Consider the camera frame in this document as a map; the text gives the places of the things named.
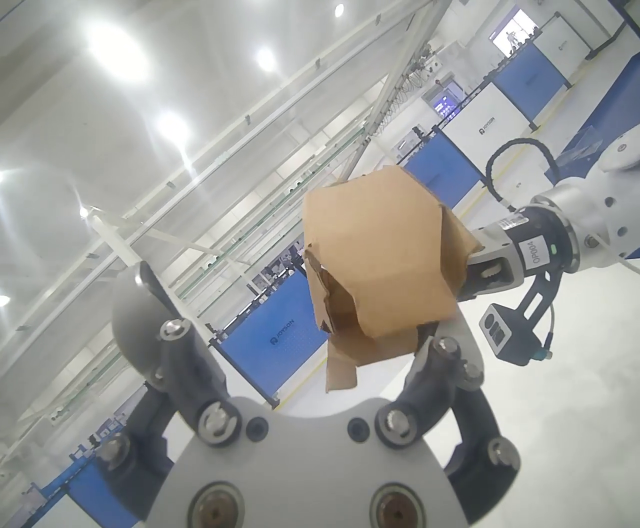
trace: robotic arm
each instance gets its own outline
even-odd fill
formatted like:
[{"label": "robotic arm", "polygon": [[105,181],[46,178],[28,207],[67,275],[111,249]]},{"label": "robotic arm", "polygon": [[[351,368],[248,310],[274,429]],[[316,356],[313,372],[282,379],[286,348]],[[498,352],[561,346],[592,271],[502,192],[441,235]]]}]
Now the robotic arm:
[{"label": "robotic arm", "polygon": [[[640,127],[616,140],[586,179],[563,180],[474,234],[460,301],[535,276],[516,309],[480,321],[496,356],[544,359],[533,328],[563,273],[606,267],[640,247]],[[530,317],[527,307],[542,301]],[[113,493],[149,528],[467,527],[508,491],[520,468],[481,385],[483,361],[458,312],[423,332],[400,396],[334,416],[297,419],[231,397],[219,365],[142,262],[116,286],[113,331],[148,392],[99,450]],[[443,469],[422,436],[451,408],[462,443]],[[195,436],[176,464],[162,438],[179,412]]]}]

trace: ceiling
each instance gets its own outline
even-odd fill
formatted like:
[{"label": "ceiling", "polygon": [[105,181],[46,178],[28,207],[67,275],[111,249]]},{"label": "ceiling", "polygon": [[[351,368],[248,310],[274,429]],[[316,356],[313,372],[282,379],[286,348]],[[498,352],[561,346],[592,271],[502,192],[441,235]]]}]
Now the ceiling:
[{"label": "ceiling", "polygon": [[[11,298],[0,308],[0,403],[12,418],[110,319],[109,279],[124,265],[106,266],[110,250],[81,208],[139,225],[255,134],[155,226],[198,239],[389,71],[411,21],[404,13],[425,2],[349,0],[339,18],[336,4],[0,1],[0,294]],[[135,73],[147,75],[125,81],[97,59],[92,31],[104,24],[133,42],[129,57],[145,66]],[[259,65],[264,49],[271,71]],[[323,82],[260,127],[314,79]],[[167,112],[189,131],[181,149],[158,127]],[[133,247],[156,270],[184,250],[149,237]],[[36,337],[102,263],[101,280]]]},{"label": "ceiling", "polygon": [[[36,4],[51,3],[25,0],[0,22],[0,293],[12,299],[4,330],[95,238],[81,204],[125,214],[180,168],[179,152],[156,127],[163,112],[187,123],[186,154],[196,154],[387,2],[348,2],[339,19],[333,2],[317,0],[119,1],[91,9],[67,1],[48,16],[34,15]],[[87,28],[97,20],[138,43],[145,80],[122,82],[95,59]],[[264,47],[276,59],[273,72],[258,66]],[[274,157],[292,147],[283,144]],[[219,184],[227,179],[245,186],[237,173]]]}]

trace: cable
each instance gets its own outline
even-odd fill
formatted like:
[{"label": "cable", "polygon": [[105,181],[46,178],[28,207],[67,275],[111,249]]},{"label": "cable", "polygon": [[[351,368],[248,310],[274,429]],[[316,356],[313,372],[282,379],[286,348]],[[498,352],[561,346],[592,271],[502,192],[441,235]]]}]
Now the cable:
[{"label": "cable", "polygon": [[558,167],[558,164],[556,163],[556,160],[554,159],[553,154],[551,154],[551,151],[549,150],[549,148],[544,143],[542,143],[542,141],[538,141],[534,138],[516,138],[514,140],[508,141],[503,146],[501,146],[498,150],[496,150],[493,153],[493,155],[489,158],[489,161],[487,161],[486,163],[486,171],[485,171],[486,175],[484,176],[484,179],[481,181],[486,186],[491,196],[493,196],[498,201],[498,203],[504,205],[509,210],[509,212],[516,212],[516,208],[513,207],[508,200],[506,200],[505,198],[502,198],[498,194],[498,191],[495,190],[495,186],[493,185],[492,175],[493,175],[493,165],[495,164],[496,160],[502,154],[504,154],[507,150],[509,150],[511,147],[514,147],[515,145],[532,145],[536,147],[540,152],[542,152],[542,155],[547,160],[547,163],[549,164],[549,168],[551,169],[551,172],[554,175],[556,183],[559,182],[561,179],[560,167]]},{"label": "cable", "polygon": [[547,333],[547,338],[545,339],[545,344],[543,348],[545,350],[549,350],[551,348],[551,342],[554,340],[554,328],[556,327],[556,309],[554,308],[554,304],[551,303],[551,324],[549,325],[549,331]]},{"label": "cable", "polygon": [[602,237],[600,237],[600,235],[598,235],[597,233],[591,233],[589,232],[590,230],[588,230],[587,228],[584,227],[584,225],[581,225],[579,222],[576,222],[575,220],[572,220],[571,218],[567,217],[567,215],[565,215],[560,209],[558,209],[557,207],[551,207],[550,205],[545,205],[545,204],[529,204],[526,205],[525,207],[537,207],[538,209],[546,209],[547,211],[551,211],[552,213],[556,214],[558,217],[560,217],[561,220],[564,221],[565,225],[575,225],[576,227],[579,227],[580,229],[584,230],[587,232],[588,235],[592,236],[593,238],[595,238],[600,245],[602,245],[602,247],[605,249],[605,251],[617,262],[619,262],[620,264],[622,264],[625,268],[633,271],[634,273],[636,273],[637,275],[640,275],[640,268],[637,268],[636,266],[634,266],[633,264],[631,264],[628,260],[623,259],[622,257],[620,257],[620,255],[618,255],[615,250],[609,246],[609,244],[607,244]]}]

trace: cardboard box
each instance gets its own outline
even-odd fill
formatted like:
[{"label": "cardboard box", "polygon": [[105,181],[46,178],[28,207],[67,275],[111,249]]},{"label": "cardboard box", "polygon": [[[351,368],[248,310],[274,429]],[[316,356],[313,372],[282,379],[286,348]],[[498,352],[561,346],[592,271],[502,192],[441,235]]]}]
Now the cardboard box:
[{"label": "cardboard box", "polygon": [[418,325],[456,313],[478,242],[402,168],[307,193],[303,223],[316,322],[331,333],[327,391],[355,387],[359,366],[416,352]]}]

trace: joyson logo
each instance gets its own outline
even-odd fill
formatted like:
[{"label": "joyson logo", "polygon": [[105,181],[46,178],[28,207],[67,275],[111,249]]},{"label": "joyson logo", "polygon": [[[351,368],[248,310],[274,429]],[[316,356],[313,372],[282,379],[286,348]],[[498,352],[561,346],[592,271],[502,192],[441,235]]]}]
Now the joyson logo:
[{"label": "joyson logo", "polygon": [[280,338],[284,335],[284,333],[293,326],[294,320],[291,319],[287,324],[285,324],[279,331],[278,333],[273,336],[270,341],[272,345],[277,344],[277,342],[280,340]]},{"label": "joyson logo", "polygon": [[489,121],[487,121],[486,125],[484,125],[484,127],[482,127],[480,130],[478,130],[478,132],[480,132],[480,135],[484,136],[486,134],[487,128],[489,128],[491,125],[493,125],[493,123],[495,123],[495,117],[492,117],[491,119],[489,119]]}]

